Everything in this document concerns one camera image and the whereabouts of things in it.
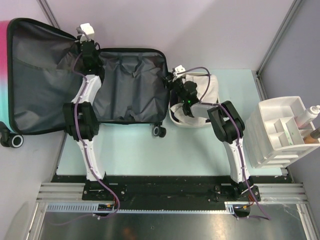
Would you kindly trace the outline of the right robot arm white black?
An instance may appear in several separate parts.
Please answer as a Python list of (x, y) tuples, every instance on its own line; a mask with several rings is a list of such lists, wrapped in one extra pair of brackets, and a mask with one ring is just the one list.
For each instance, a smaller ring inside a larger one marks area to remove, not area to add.
[(229, 100), (219, 102), (216, 76), (210, 73), (194, 74), (191, 70), (173, 71), (162, 81), (178, 97), (176, 103), (169, 104), (169, 109), (181, 124), (191, 128), (212, 126), (227, 153), (233, 185), (230, 194), (235, 200), (242, 201), (252, 186), (243, 150), (245, 124)]

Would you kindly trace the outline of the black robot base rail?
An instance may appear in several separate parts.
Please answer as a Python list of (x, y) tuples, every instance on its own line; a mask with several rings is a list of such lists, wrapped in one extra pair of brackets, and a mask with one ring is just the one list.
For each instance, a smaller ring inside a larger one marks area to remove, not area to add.
[(236, 185), (227, 176), (110, 176), (100, 184), (83, 175), (55, 175), (53, 183), (81, 184), (80, 199), (97, 203), (92, 211), (101, 218), (111, 211), (198, 212), (225, 210), (225, 202), (261, 201), (264, 185), (291, 184), (290, 176), (252, 176), (248, 183)]

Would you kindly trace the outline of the pink and teal children's suitcase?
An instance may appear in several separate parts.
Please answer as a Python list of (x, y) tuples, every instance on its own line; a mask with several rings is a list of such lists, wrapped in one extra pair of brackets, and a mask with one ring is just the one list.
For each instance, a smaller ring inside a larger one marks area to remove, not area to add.
[[(80, 36), (31, 18), (0, 23), (0, 144), (19, 148), (24, 136), (66, 131), (63, 105), (82, 84)], [(93, 102), (100, 124), (160, 127), (170, 93), (165, 55), (152, 48), (101, 48), (104, 80)]]

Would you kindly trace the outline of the pink teal gradient bottle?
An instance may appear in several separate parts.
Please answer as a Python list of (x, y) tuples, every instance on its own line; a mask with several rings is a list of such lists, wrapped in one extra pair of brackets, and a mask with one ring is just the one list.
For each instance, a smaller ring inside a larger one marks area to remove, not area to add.
[(295, 118), (295, 123), (299, 129), (304, 128), (309, 123), (311, 123), (320, 114), (320, 106), (315, 105), (306, 108), (303, 113)]

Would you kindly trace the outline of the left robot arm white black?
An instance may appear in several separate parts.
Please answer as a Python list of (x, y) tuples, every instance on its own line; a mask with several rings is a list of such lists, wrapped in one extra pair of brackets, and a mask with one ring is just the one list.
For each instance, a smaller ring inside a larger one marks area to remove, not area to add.
[(101, 181), (105, 176), (98, 163), (95, 147), (100, 123), (93, 103), (102, 87), (105, 74), (98, 45), (94, 40), (84, 40), (79, 43), (80, 54), (75, 61), (82, 59), (82, 72), (75, 71), (75, 67), (72, 71), (82, 77), (82, 84), (73, 100), (62, 107), (66, 132), (80, 148), (86, 168), (86, 179), (89, 181)]

